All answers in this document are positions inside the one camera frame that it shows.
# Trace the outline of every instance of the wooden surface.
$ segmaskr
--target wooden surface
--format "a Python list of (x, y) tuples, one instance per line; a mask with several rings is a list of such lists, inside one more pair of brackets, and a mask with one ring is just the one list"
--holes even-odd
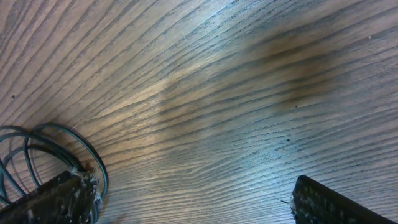
[(0, 124), (89, 139), (98, 223), (294, 223), (302, 174), (398, 222), (396, 0), (2, 0), (0, 30)]

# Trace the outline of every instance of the black plastic object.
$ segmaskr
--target black plastic object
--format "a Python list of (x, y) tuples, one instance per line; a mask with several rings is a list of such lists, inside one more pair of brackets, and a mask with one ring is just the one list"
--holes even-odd
[(296, 224), (396, 224), (304, 175), (292, 194)]
[(87, 172), (62, 172), (1, 210), (0, 223), (85, 224), (97, 185)]
[[(101, 195), (96, 193), (97, 196), (95, 197), (94, 202), (92, 202), (90, 199), (92, 209), (90, 211), (90, 218), (88, 219), (88, 221), (91, 224), (96, 223), (98, 220), (99, 212), (100, 212), (100, 209), (99, 209), (100, 202), (102, 202), (105, 199), (106, 193), (108, 191), (108, 173), (106, 171), (103, 161), (101, 160), (100, 156), (98, 155), (98, 153), (96, 152), (94, 147), (85, 138), (83, 138), (81, 135), (79, 135), (76, 131), (72, 130), (72, 128), (68, 128), (68, 127), (60, 125), (60, 124), (54, 124), (54, 123), (40, 124), (40, 125), (33, 127), (31, 130), (24, 129), (24, 128), (18, 127), (18, 126), (0, 126), (0, 130), (11, 131), (10, 133), (3, 134), (2, 136), (0, 136), (0, 142), (3, 142), (3, 140), (5, 140), (5, 139), (14, 138), (14, 137), (23, 137), (24, 138), (22, 147), (18, 147), (17, 149), (10, 151), (10, 153), (3, 160), (0, 159), (0, 202), (6, 204), (7, 206), (11, 206), (13, 204), (7, 196), (6, 188), (4, 185), (4, 178), (6, 178), (10, 182), (10, 184), (20, 193), (20, 195), (22, 196), (22, 199), (27, 198), (27, 199), (23, 199), (23, 200), (28, 200), (28, 202), (29, 202), (30, 198), (32, 197), (30, 194), (29, 194), (30, 196), (28, 196), (28, 194), (20, 187), (20, 185), (14, 180), (14, 178), (11, 176), (11, 174), (6, 169), (8, 162), (10, 162), (10, 161), (12, 162), (12, 157), (15, 156), (18, 152), (24, 153), (28, 171), (29, 171), (30, 176), (32, 177), (32, 180), (37, 188), (40, 188), (41, 183), (39, 183), (39, 179), (36, 177), (36, 174), (34, 172), (33, 160), (32, 161), (30, 160), (29, 152), (32, 152), (33, 150), (42, 151), (44, 153), (55, 156), (61, 162), (66, 164), (73, 171), (74, 174), (82, 175), (86, 172), (85, 168), (83, 167), (81, 162), (78, 160), (78, 158), (75, 155), (73, 155), (67, 148), (57, 144), (53, 139), (51, 139), (51, 137), (43, 134), (42, 133), (43, 129), (54, 129), (54, 130), (62, 131), (64, 133), (71, 135), (86, 148), (86, 150), (93, 156), (94, 160), (98, 163), (99, 168), (101, 169), (101, 172), (103, 174), (104, 185), (103, 185), (103, 190), (102, 190)], [(38, 144), (29, 144), (30, 139), (35, 140), (36, 142), (38, 142)], [(85, 204), (86, 202), (79, 201), (77, 203)], [(37, 220), (37, 222), (33, 222), (33, 223), (44, 223), (44, 222), (43, 222), (43, 220), (42, 221)]]

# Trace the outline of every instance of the wood grain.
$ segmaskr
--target wood grain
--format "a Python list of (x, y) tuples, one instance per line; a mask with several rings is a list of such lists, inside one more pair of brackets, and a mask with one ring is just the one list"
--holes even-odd
[(88, 138), (98, 223), (294, 223), (302, 174), (398, 222), (397, 21), (396, 0), (0, 1), (0, 123)]

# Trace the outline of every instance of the black device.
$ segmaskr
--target black device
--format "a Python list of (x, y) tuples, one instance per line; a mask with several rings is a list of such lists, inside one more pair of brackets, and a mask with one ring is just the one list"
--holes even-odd
[(292, 194), (296, 224), (396, 224), (304, 175)]

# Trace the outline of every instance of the coiled cable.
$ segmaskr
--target coiled cable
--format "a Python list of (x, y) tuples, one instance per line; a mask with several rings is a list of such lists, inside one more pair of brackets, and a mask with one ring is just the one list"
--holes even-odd
[[(23, 152), (25, 156), (25, 160), (27, 163), (27, 167), (30, 173), (30, 176), (32, 177), (32, 180), (36, 187), (39, 187), (39, 181), (36, 178), (36, 174), (34, 172), (34, 169), (32, 167), (32, 163), (30, 161), (30, 156), (29, 156), (29, 150), (37, 150), (37, 151), (42, 151), (44, 153), (50, 154), (58, 159), (60, 159), (63, 163), (65, 163), (71, 170), (77, 170), (78, 172), (84, 172), (86, 171), (81, 164), (81, 162), (78, 160), (78, 158), (73, 155), (68, 149), (65, 149), (64, 147), (60, 146), (59, 144), (55, 143), (48, 137), (44, 136), (41, 134), (41, 131), (44, 128), (52, 128), (56, 130), (63, 131), (64, 133), (67, 133), (71, 136), (73, 136), (77, 141), (82, 143), (82, 145), (90, 152), (90, 154), (94, 157), (94, 160), (98, 163), (99, 168), (101, 169), (103, 179), (104, 179), (104, 189), (101, 193), (101, 199), (102, 201), (105, 199), (105, 195), (108, 191), (108, 173), (106, 171), (105, 165), (94, 149), (94, 147), (83, 137), (81, 137), (78, 133), (72, 131), (70, 128), (66, 126), (62, 126), (60, 124), (55, 124), (55, 123), (45, 123), (45, 124), (40, 124), (35, 127), (33, 127), (32, 130), (27, 130), (18, 126), (0, 126), (0, 130), (8, 130), (8, 131), (13, 131), (11, 133), (4, 134), (0, 136), (0, 143), (3, 142), (3, 140), (8, 139), (8, 138), (13, 138), (13, 137), (23, 137), (24, 138), (24, 144), (22, 147), (18, 147), (17, 149), (11, 151), (3, 160), (0, 159), (0, 202), (9, 205), (10, 200), (7, 197), (7, 192), (6, 188), (4, 186), (4, 176), (7, 178), (7, 180), (11, 183), (11, 185), (22, 195), (25, 196), (27, 195), (26, 192), (19, 186), (19, 184), (14, 180), (14, 178), (11, 176), (11, 174), (8, 172), (6, 169), (6, 166), (8, 162), (12, 159), (13, 156), (15, 156), (18, 152)], [(29, 140), (33, 139), (38, 142), (43, 143), (44, 145), (38, 145), (38, 144), (29, 144)], [(91, 209), (91, 214), (90, 214), (90, 223), (94, 224), (98, 220), (98, 214), (99, 214), (99, 203), (98, 201), (94, 201), (93, 207)]]

